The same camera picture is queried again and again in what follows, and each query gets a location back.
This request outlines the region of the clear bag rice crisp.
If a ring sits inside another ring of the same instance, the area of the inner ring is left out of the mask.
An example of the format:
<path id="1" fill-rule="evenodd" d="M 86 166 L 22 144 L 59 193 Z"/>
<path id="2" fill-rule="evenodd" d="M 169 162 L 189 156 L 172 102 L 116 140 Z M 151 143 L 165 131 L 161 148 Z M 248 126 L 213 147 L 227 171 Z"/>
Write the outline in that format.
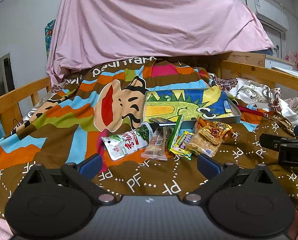
<path id="1" fill-rule="evenodd" d="M 199 133 L 195 133 L 190 141 L 186 143 L 186 149 L 194 155 L 205 154 L 211 158 L 216 155 L 220 146 L 221 144 L 215 145 Z"/>

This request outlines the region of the white green pickle pouch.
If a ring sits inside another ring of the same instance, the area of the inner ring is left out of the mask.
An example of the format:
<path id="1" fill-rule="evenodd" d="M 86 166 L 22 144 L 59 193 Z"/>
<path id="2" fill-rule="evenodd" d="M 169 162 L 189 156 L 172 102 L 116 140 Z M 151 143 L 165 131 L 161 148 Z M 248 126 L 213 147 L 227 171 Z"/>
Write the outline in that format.
<path id="1" fill-rule="evenodd" d="M 142 148 L 146 148 L 153 136 L 152 128 L 148 122 L 129 132 L 118 135 L 101 137 L 105 147 L 113 161 L 119 160 Z"/>

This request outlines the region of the golden snack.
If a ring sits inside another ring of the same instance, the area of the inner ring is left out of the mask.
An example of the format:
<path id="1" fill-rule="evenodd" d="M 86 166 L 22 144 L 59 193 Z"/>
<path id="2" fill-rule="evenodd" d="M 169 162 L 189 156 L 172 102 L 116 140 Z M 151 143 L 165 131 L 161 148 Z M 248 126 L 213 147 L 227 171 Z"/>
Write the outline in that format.
<path id="1" fill-rule="evenodd" d="M 199 117 L 195 124 L 195 132 L 212 144 L 219 145 L 232 136 L 233 128 L 223 122 L 203 120 Z"/>

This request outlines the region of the green sausage stick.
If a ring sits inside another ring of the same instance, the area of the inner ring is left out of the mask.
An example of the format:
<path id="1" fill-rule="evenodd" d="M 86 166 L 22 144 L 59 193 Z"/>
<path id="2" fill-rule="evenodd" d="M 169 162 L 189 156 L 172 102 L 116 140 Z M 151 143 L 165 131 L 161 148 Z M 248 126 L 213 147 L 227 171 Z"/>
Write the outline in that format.
<path id="1" fill-rule="evenodd" d="M 171 148 L 173 148 L 173 146 L 175 145 L 176 140 L 178 138 L 178 134 L 179 134 L 180 128 L 181 128 L 182 123 L 183 123 L 183 120 L 184 120 L 184 116 L 182 114 L 180 114 L 178 116 L 178 119 L 176 121 L 176 125 L 175 125 L 175 127 L 173 129 L 173 132 L 171 134 L 170 140 L 168 142 L 168 146 L 167 146 L 167 149 L 168 150 L 170 150 Z"/>

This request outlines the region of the metal tray with dinosaur picture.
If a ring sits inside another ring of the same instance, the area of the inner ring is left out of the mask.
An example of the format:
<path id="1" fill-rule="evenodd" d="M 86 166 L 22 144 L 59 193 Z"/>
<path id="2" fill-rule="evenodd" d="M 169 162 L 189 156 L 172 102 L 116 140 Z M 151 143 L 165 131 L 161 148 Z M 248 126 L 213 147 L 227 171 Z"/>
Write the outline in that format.
<path id="1" fill-rule="evenodd" d="M 190 127 L 198 117 L 227 124 L 239 123 L 241 120 L 241 112 L 228 95 L 216 86 L 146 93 L 142 121 L 151 123 L 153 118 L 176 121 L 179 115 Z"/>

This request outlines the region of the pink hanging sheet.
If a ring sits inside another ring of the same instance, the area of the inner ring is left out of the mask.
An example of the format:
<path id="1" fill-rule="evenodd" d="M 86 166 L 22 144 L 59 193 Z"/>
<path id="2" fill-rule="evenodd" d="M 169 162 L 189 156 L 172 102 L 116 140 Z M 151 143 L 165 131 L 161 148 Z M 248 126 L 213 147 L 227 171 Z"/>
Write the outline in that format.
<path id="1" fill-rule="evenodd" d="M 273 47 L 239 0 L 61 0 L 46 71 L 70 72 L 136 56 L 216 55 Z"/>

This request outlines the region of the clear brown snack bar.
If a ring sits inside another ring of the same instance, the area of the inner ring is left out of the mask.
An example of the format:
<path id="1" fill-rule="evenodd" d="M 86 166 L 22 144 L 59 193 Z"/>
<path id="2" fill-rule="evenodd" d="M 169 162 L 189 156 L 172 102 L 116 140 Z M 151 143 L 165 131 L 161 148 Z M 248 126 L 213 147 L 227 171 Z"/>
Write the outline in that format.
<path id="1" fill-rule="evenodd" d="M 141 157 L 167 161 L 167 156 L 165 154 L 165 141 L 165 127 L 158 127 L 153 133 L 153 137 L 150 140 L 149 145 L 146 147 L 146 150 L 142 152 Z"/>

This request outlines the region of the colourful cartoon blanket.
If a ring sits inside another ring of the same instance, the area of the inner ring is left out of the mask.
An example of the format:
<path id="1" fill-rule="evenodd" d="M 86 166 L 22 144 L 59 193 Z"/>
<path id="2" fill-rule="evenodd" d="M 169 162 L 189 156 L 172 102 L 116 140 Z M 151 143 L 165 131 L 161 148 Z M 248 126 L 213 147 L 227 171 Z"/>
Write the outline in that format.
<path id="1" fill-rule="evenodd" d="M 207 88 L 207 65 L 195 57 L 133 58 L 75 74 L 22 128 L 0 140 L 0 219 L 5 205 L 35 164 L 59 168 L 100 154 L 102 169 L 93 182 L 116 196 L 184 197 L 206 183 L 191 160 L 167 153 L 167 161 L 141 157 L 138 150 L 113 161 L 101 137 L 131 131 L 141 123 L 147 92 Z"/>

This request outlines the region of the yellow green snack packet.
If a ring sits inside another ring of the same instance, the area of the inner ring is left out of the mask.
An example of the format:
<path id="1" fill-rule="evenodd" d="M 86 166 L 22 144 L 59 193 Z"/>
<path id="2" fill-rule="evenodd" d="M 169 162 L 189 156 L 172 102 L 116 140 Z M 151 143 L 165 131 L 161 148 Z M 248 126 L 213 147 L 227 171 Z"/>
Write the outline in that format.
<path id="1" fill-rule="evenodd" d="M 170 148 L 170 152 L 191 160 L 192 152 L 190 150 L 187 150 L 186 147 L 192 139 L 193 135 L 194 134 L 191 132 L 184 131 L 183 134 L 177 139 L 174 146 Z"/>

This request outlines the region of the white air conditioner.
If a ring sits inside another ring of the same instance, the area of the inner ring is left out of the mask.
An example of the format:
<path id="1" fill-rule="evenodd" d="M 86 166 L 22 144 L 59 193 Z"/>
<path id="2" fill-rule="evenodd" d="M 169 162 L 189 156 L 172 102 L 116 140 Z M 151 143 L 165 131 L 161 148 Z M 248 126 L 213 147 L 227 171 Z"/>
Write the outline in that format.
<path id="1" fill-rule="evenodd" d="M 245 0 L 248 6 L 261 23 L 280 33 L 289 30 L 287 16 L 278 8 L 265 0 Z"/>

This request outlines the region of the white door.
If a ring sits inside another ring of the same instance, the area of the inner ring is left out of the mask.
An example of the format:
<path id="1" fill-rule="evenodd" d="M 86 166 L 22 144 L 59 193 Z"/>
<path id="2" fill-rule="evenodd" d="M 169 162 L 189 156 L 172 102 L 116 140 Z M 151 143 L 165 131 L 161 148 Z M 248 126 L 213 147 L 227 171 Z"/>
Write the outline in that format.
<path id="1" fill-rule="evenodd" d="M 274 45 L 273 56 L 284 59 L 286 53 L 285 34 L 265 24 L 263 24 L 263 28 Z"/>

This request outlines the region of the blue small box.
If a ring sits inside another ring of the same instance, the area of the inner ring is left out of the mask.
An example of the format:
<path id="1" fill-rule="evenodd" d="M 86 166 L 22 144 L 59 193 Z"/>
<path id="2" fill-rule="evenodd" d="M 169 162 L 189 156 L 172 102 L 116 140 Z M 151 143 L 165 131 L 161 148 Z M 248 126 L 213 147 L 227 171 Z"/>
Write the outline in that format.
<path id="1" fill-rule="evenodd" d="M 149 118 L 149 121 L 151 123 L 155 123 L 158 126 L 174 126 L 176 125 L 176 121 L 171 121 L 165 118 L 160 118 L 160 117 L 153 117 L 153 118 Z"/>

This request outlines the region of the floral white quilt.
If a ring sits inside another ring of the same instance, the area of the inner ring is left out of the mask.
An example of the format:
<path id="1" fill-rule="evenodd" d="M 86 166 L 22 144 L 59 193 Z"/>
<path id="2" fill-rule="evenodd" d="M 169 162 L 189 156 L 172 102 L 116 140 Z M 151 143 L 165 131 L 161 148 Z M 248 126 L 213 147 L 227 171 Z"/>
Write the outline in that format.
<path id="1" fill-rule="evenodd" d="M 268 85 L 239 77 L 220 79 L 215 74 L 209 75 L 232 98 L 264 111 L 277 112 L 292 126 L 298 126 L 298 97 L 282 99 L 280 88 L 271 89 Z"/>

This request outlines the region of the grey wall cabinet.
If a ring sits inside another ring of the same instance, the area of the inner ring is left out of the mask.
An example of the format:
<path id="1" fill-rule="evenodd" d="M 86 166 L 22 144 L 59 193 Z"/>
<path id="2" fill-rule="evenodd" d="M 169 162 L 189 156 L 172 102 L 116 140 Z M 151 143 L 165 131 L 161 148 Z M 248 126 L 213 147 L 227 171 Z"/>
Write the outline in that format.
<path id="1" fill-rule="evenodd" d="M 10 54 L 0 58 L 0 96 L 15 89 Z"/>

